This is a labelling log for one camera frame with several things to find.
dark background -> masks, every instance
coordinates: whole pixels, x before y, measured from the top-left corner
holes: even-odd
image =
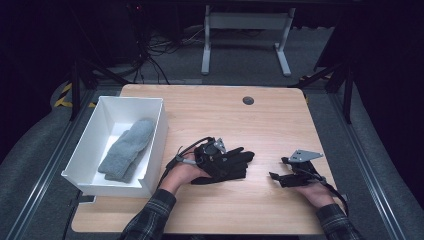
[[[84,56],[104,67],[136,58],[125,4],[3,1],[0,160],[51,111],[50,96],[67,80],[76,57]],[[175,41],[182,29],[203,22],[203,6],[145,9],[150,24]],[[350,10],[328,6],[299,8],[293,27],[331,27],[348,16],[350,20],[334,31],[318,66],[330,66],[350,57],[355,83],[374,127],[400,175],[423,206],[420,183],[424,180],[424,157],[419,152],[424,142],[422,4],[377,3],[377,7],[368,7],[359,15]]]

plaid sleeve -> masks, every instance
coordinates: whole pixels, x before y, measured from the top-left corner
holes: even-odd
[[[321,223],[327,239],[365,239],[349,221],[337,204],[330,204],[320,208],[317,217]]]
[[[161,239],[175,202],[170,192],[156,190],[144,208],[127,224],[119,239]]]

